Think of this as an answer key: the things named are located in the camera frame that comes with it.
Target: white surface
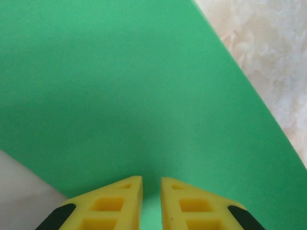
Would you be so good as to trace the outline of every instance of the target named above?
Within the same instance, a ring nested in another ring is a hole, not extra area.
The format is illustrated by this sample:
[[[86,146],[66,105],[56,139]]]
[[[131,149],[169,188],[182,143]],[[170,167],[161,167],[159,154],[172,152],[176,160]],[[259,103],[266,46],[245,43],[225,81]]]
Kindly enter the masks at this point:
[[[196,1],[307,165],[306,1]],[[0,230],[33,230],[64,200],[0,152]]]

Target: green foam sheet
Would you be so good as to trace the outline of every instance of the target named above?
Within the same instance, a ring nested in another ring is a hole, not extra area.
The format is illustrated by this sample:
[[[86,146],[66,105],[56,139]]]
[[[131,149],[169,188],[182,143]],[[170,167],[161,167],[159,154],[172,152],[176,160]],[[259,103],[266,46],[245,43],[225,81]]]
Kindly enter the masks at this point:
[[[189,0],[0,3],[0,149],[68,197],[142,175],[142,229],[160,178],[305,229],[307,173]]]

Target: green board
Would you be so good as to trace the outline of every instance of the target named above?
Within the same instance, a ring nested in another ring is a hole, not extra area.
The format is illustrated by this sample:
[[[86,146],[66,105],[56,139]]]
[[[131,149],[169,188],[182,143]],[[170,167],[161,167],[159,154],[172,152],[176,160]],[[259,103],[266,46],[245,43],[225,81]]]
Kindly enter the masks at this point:
[[[0,149],[72,197],[142,175],[244,204],[272,230],[307,226],[307,173],[189,0],[0,3]]]

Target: beige marble countertop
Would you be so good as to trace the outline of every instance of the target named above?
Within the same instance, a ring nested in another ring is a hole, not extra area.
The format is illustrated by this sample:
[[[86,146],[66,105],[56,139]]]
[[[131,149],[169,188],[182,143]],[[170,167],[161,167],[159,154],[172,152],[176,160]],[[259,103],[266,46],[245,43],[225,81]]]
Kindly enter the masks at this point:
[[[307,2],[196,0],[307,166]],[[0,151],[0,230],[33,230],[65,197]]]

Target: marble surface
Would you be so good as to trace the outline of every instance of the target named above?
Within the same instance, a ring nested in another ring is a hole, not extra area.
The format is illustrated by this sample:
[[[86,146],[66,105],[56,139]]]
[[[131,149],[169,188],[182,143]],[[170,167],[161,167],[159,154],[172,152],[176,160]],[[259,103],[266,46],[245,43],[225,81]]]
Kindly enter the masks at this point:
[[[196,0],[307,166],[307,2]],[[0,151],[0,230],[33,230],[65,197]]]

